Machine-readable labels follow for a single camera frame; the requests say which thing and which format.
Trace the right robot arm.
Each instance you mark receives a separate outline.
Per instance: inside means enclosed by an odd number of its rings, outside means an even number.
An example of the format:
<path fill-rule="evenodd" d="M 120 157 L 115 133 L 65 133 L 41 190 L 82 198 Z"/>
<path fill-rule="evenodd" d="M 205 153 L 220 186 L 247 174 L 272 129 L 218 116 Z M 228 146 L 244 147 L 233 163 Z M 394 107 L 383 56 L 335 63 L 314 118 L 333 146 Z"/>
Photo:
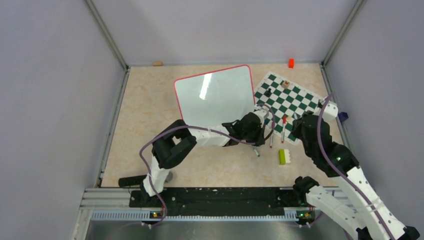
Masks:
<path fill-rule="evenodd" d="M 312 177 L 298 177 L 293 200 L 299 206 L 318 208 L 337 223 L 353 240 L 417 240 L 413 226 L 398 220 L 368 182 L 358 160 L 345 145 L 333 141 L 325 118 L 337 107 L 327 100 L 320 110 L 307 111 L 293 121 L 291 133 L 301 141 L 305 154 L 352 204 L 347 206 Z"/>

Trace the pink framed whiteboard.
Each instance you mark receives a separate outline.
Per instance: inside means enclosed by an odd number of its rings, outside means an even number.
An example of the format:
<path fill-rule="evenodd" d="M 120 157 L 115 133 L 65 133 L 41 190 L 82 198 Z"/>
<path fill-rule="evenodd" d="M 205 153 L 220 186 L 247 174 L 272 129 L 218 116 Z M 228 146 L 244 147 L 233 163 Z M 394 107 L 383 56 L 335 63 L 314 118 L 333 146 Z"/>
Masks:
<path fill-rule="evenodd" d="M 173 85 L 187 125 L 206 128 L 240 120 L 256 104 L 251 68 L 246 64 L 179 78 Z"/>

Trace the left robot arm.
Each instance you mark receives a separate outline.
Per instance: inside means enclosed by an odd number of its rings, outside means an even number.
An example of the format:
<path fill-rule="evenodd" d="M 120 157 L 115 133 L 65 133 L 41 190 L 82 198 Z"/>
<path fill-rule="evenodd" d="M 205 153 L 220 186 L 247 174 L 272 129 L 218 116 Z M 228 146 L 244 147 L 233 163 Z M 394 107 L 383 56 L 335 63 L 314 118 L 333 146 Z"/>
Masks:
<path fill-rule="evenodd" d="M 268 139 L 265 135 L 268 115 L 269 111 L 256 109 L 241 119 L 214 127 L 192 126 L 182 119 L 173 122 L 146 144 L 152 146 L 151 162 L 140 184 L 141 200 L 149 207 L 156 206 L 170 170 L 182 163 L 195 147 L 264 145 Z"/>

